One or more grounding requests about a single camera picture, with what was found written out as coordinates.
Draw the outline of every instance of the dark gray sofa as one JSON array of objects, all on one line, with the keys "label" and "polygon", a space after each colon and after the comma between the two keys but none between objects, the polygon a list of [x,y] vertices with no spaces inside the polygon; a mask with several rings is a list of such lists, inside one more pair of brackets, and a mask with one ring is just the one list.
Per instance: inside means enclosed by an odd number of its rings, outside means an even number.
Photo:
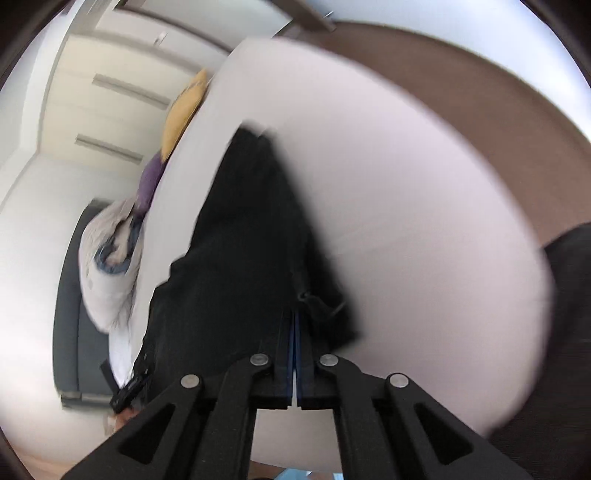
[{"label": "dark gray sofa", "polygon": [[57,290],[53,323],[53,378],[61,403],[70,408],[107,408],[111,389],[100,365],[109,356],[108,335],[89,319],[78,269],[78,247],[86,225],[109,202],[93,200],[84,209],[70,240]]}]

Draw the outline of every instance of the yellow pillow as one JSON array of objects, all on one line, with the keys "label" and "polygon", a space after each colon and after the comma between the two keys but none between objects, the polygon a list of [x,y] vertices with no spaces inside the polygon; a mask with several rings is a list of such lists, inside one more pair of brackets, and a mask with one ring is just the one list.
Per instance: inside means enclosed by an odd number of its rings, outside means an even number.
[{"label": "yellow pillow", "polygon": [[168,111],[168,116],[164,123],[160,151],[162,163],[168,160],[174,147],[177,146],[187,124],[199,108],[199,105],[201,105],[206,88],[207,72],[203,69],[195,75],[195,78],[191,80],[189,86],[177,97]]}]

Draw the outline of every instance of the closet door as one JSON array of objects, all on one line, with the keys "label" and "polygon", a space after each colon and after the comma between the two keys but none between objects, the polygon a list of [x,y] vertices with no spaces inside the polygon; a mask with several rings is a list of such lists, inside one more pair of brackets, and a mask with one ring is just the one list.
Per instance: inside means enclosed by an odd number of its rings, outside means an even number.
[{"label": "closet door", "polygon": [[168,107],[194,75],[130,47],[72,35],[49,89],[41,151],[138,178],[160,149]]}]

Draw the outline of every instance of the white wall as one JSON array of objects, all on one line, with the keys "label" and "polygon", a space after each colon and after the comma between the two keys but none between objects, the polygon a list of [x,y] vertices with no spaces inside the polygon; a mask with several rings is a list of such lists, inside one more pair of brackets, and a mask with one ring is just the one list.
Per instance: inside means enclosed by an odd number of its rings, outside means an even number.
[{"label": "white wall", "polygon": [[249,36],[271,38],[290,21],[265,0],[146,0],[142,9],[191,25],[230,48]]},{"label": "white wall", "polygon": [[477,53],[540,91],[591,140],[587,81],[550,28],[519,0],[314,2],[334,10],[334,20],[405,28]]},{"label": "white wall", "polygon": [[0,425],[13,447],[75,463],[104,440],[103,415],[62,410],[53,383],[57,286],[82,210],[121,199],[137,183],[36,156],[0,214]]},{"label": "white wall", "polygon": [[0,209],[38,148],[41,111],[66,32],[85,0],[56,16],[31,42],[0,90]]},{"label": "white wall", "polygon": [[28,79],[47,30],[31,42],[0,90],[0,168],[20,147],[22,107],[27,97]]}]

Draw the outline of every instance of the black strap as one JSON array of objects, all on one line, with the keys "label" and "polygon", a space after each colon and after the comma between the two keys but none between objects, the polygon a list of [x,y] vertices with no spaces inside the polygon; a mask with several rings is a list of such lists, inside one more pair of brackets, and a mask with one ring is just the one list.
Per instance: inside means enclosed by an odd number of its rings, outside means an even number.
[{"label": "black strap", "polygon": [[117,395],[119,393],[119,385],[117,384],[117,381],[115,380],[115,376],[113,375],[113,371],[111,370],[111,364],[109,363],[108,360],[105,360],[104,362],[101,363],[100,371],[102,372],[103,377],[105,377],[107,385],[109,386],[109,388],[113,392],[113,395]]}]

